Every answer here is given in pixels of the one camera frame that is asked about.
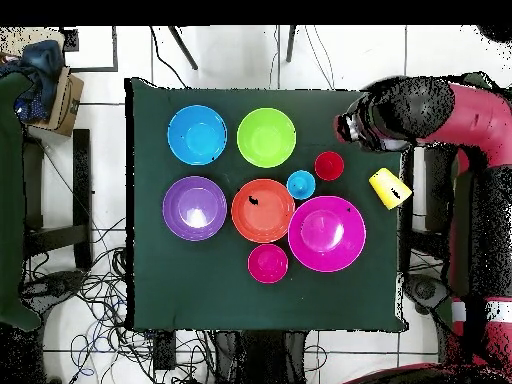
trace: pink bowl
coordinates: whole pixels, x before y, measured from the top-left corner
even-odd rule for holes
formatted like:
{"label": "pink bowl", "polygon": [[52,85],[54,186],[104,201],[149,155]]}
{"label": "pink bowl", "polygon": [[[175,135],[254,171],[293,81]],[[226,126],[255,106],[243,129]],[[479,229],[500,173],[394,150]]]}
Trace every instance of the pink bowl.
{"label": "pink bowl", "polygon": [[260,283],[276,283],[288,270],[288,258],[284,250],[275,244],[262,244],[249,255],[247,268]]}
{"label": "pink bowl", "polygon": [[337,196],[318,196],[292,216],[288,243],[304,266],[320,272],[339,271],[356,260],[366,228],[356,207]]}

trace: bowl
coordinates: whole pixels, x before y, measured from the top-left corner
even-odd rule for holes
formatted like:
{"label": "bowl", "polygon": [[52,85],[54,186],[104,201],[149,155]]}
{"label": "bowl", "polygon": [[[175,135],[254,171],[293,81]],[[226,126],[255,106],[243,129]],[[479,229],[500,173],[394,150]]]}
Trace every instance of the bowl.
{"label": "bowl", "polygon": [[325,181],[333,181],[343,172],[343,158],[336,152],[323,152],[315,160],[315,172]]}
{"label": "bowl", "polygon": [[288,243],[304,266],[319,272],[348,267],[363,250],[363,217],[349,201],[318,196],[303,203],[290,221]]}
{"label": "bowl", "polygon": [[206,165],[223,152],[227,142],[223,119],[213,109],[193,105],[171,119],[167,141],[174,155],[188,165]]}
{"label": "bowl", "polygon": [[286,188],[294,199],[305,200],[315,192],[315,177],[308,171],[295,171],[286,182]]}
{"label": "bowl", "polygon": [[231,217],[238,232],[256,243],[272,243],[283,237],[295,211],[295,202],[281,183],[257,179],[235,195]]}
{"label": "bowl", "polygon": [[279,246],[262,244],[249,255],[247,268],[256,281],[265,284],[276,283],[288,270],[288,257]]}
{"label": "bowl", "polygon": [[260,168],[281,165],[295,148],[295,127],[283,112],[272,108],[253,110],[240,123],[238,149]]}
{"label": "bowl", "polygon": [[221,229],[227,203],[224,193],[213,181],[185,177],[176,181],[165,194],[162,213],[167,227],[178,237],[201,241]]}

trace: floor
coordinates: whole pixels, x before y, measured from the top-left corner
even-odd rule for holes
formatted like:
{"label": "floor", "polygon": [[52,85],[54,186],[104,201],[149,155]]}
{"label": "floor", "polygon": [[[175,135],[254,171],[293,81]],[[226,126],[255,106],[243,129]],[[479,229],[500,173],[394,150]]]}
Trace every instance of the floor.
{"label": "floor", "polygon": [[[329,84],[315,61],[312,47],[326,75],[330,70],[315,28],[299,26],[293,60],[285,61],[289,26],[281,26],[280,89],[328,89]],[[501,86],[512,83],[512,49],[482,38],[473,26],[317,26],[318,34],[329,53],[335,88],[361,89],[372,81],[393,75],[446,75],[484,71]],[[277,89],[277,63],[269,79],[276,53],[275,26],[186,27],[182,37],[199,65],[193,71],[166,27],[155,27],[161,57],[172,64],[181,78],[194,88],[269,88]],[[79,27],[80,52],[69,54],[68,64],[76,68],[112,66],[111,28]],[[92,143],[93,219],[97,239],[126,215],[125,198],[125,110],[123,78],[141,77],[157,86],[181,87],[174,74],[156,58],[148,27],[117,27],[117,72],[80,72],[84,80],[82,103],[76,128],[89,128]],[[72,184],[72,140],[31,129],[43,138],[48,154],[68,184]],[[422,188],[422,152],[415,157],[414,212],[425,209]],[[72,222],[72,195],[47,159],[44,164],[43,209],[46,227]],[[421,218],[414,225],[422,227]],[[109,248],[125,244],[124,221],[105,236]],[[95,254],[104,250],[101,243]],[[71,249],[51,253],[43,272],[73,269]],[[105,262],[97,272],[106,272]],[[414,310],[403,299],[403,315],[409,329],[401,334],[379,332],[322,331],[312,332],[307,345],[319,344],[327,352],[305,353],[305,368],[324,362],[320,370],[308,371],[308,384],[340,384],[373,371],[397,365],[437,361],[437,341],[432,320]],[[57,306],[50,315],[45,339],[45,363],[49,375],[60,376],[64,383],[76,373],[72,356],[81,349],[71,342],[84,334],[95,322],[88,307],[73,298]],[[193,332],[179,331],[186,342]],[[190,360],[193,344],[183,345],[179,360]],[[94,375],[80,375],[74,384],[98,384],[116,357],[115,351],[98,349],[89,362]],[[103,384],[152,384],[127,358],[118,359]],[[205,368],[195,376],[201,379]]]}

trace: small blue bowl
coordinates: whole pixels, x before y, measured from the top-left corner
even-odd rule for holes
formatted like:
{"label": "small blue bowl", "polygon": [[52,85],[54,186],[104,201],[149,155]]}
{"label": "small blue bowl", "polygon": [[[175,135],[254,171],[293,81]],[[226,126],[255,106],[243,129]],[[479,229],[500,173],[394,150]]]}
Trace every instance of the small blue bowl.
{"label": "small blue bowl", "polygon": [[220,115],[206,106],[179,110],[167,130],[167,141],[178,159],[188,165],[206,165],[217,159],[228,139]]}
{"label": "small blue bowl", "polygon": [[286,188],[294,199],[305,200],[314,193],[315,177],[308,171],[295,171],[286,182]]}

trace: blue cloth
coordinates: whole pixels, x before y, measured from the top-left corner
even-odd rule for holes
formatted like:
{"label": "blue cloth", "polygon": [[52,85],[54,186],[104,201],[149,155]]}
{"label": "blue cloth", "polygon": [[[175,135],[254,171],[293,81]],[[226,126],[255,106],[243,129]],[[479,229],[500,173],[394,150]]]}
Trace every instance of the blue cloth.
{"label": "blue cloth", "polygon": [[29,44],[23,49],[20,60],[0,66],[0,76],[21,72],[33,83],[18,97],[15,104],[16,113],[22,122],[31,123],[50,118],[63,66],[59,44],[54,40]]}

